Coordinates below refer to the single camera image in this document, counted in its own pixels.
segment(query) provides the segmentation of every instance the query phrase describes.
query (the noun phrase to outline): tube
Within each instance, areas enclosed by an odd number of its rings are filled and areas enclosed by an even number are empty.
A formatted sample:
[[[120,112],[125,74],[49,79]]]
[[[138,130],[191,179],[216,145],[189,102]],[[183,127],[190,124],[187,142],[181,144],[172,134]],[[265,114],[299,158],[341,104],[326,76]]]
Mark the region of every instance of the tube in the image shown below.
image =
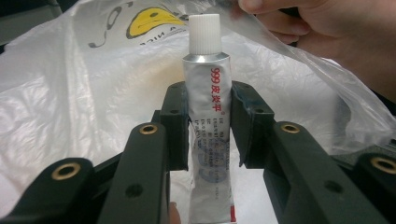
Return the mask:
[[[183,65],[193,128],[190,223],[230,223],[230,57],[221,50],[219,14],[190,16],[189,24]]]

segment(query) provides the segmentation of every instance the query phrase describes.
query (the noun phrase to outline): plastic bag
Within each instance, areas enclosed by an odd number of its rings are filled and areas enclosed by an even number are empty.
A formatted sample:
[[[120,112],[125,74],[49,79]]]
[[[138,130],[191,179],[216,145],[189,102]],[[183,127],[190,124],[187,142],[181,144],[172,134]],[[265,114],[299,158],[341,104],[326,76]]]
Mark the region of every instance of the plastic bag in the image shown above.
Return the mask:
[[[276,120],[305,126],[329,154],[395,135],[394,117],[356,77],[281,44],[251,16],[230,19],[231,3],[78,1],[8,44],[0,56],[0,214],[55,161],[84,157],[98,164],[123,151],[132,128],[149,121],[166,88],[183,80],[188,14],[219,13],[233,79],[252,85]],[[177,20],[135,30],[144,12]],[[262,171],[237,168],[237,160],[232,144],[238,220],[276,222]],[[191,176],[175,172],[172,182],[172,200],[187,220]]]

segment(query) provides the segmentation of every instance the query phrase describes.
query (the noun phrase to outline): tube cap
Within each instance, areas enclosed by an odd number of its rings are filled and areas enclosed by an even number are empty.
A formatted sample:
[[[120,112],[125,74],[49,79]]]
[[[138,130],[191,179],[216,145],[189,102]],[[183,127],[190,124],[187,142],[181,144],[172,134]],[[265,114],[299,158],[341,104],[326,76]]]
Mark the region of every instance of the tube cap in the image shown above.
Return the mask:
[[[221,53],[219,14],[189,16],[190,54]]]

